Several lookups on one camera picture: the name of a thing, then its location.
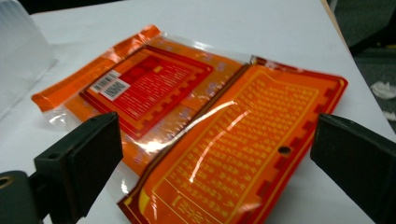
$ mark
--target plastic package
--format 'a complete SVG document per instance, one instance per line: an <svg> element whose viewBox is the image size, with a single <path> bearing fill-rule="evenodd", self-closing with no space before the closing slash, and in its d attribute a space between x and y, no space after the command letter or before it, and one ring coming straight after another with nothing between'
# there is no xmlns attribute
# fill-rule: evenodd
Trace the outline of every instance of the plastic package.
<svg viewBox="0 0 396 224"><path fill-rule="evenodd" d="M133 190L119 183L131 221L250 223L268 216L318 114L346 86L260 57L242 64L149 26L33 100L61 123L119 112L123 162L140 176Z"/></svg>
<svg viewBox="0 0 396 224"><path fill-rule="evenodd" d="M0 40L1 119L51 67L54 53L18 1L0 0Z"/></svg>

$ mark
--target white table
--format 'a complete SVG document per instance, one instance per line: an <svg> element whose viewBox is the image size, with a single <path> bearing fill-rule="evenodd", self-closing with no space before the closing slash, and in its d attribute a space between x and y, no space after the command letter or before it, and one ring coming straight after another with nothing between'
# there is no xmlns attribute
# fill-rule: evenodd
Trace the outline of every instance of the white table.
<svg viewBox="0 0 396 224"><path fill-rule="evenodd" d="M0 121L0 172L31 175L33 158L66 134L43 118L30 96L69 76L147 24L217 49L262 57L349 81L334 114L395 141L396 136L364 82L320 1L123 1L33 15L53 46L57 63ZM79 223L125 223L105 188ZM306 155L268 223L372 223Z"/></svg>

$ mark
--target barcode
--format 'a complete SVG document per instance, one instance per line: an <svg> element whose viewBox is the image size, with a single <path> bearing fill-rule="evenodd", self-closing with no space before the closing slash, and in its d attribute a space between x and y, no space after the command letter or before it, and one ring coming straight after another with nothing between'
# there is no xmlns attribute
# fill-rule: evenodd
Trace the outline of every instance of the barcode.
<svg viewBox="0 0 396 224"><path fill-rule="evenodd" d="M111 81L113 81L115 78L119 77L120 73L111 70L107 74L105 74L103 77L101 77L99 80L97 80L93 85L91 86L91 89L95 92L101 91L105 86L107 86Z"/></svg>
<svg viewBox="0 0 396 224"><path fill-rule="evenodd" d="M114 101L123 92L125 92L130 85L120 79L115 80L106 89L101 91L101 93L109 100Z"/></svg>

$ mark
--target white paper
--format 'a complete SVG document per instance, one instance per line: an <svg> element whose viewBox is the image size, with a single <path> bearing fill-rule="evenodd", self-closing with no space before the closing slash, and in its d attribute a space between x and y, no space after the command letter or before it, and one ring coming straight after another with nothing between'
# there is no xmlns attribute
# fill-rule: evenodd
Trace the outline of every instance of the white paper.
<svg viewBox="0 0 396 224"><path fill-rule="evenodd" d="M18 1L0 0L0 119L54 62L54 53Z"/></svg>
<svg viewBox="0 0 396 224"><path fill-rule="evenodd" d="M387 118L390 121L396 121L396 114L394 111L388 112L388 111L382 111L385 115L385 118Z"/></svg>
<svg viewBox="0 0 396 224"><path fill-rule="evenodd" d="M373 93L381 99L388 100L396 97L396 87L390 85L388 82L384 84L381 81L377 81L370 88Z"/></svg>

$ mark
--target orange package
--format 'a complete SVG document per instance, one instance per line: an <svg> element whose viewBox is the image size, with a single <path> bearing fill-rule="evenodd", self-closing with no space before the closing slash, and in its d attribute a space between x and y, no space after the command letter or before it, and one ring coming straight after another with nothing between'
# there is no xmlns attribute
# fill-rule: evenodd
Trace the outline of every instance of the orange package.
<svg viewBox="0 0 396 224"><path fill-rule="evenodd" d="M330 113L341 77L255 59L119 207L136 223L262 223Z"/></svg>
<svg viewBox="0 0 396 224"><path fill-rule="evenodd" d="M123 161L142 175L241 68L239 62L171 41L149 26L33 100L43 112L62 106L80 121L117 111Z"/></svg>

